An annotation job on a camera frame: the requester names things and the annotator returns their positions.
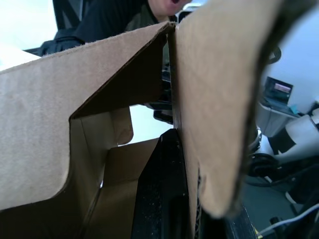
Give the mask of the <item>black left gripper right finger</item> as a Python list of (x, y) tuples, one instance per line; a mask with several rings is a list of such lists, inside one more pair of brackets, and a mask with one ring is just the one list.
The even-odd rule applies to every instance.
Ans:
[(257, 238), (248, 212), (242, 203), (239, 203), (238, 210), (234, 216), (224, 219), (224, 228), (227, 239)]

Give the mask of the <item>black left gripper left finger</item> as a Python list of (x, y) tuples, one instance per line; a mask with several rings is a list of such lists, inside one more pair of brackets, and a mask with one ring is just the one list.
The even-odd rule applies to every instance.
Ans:
[(176, 129), (163, 133), (139, 179), (131, 238), (191, 239), (183, 147)]

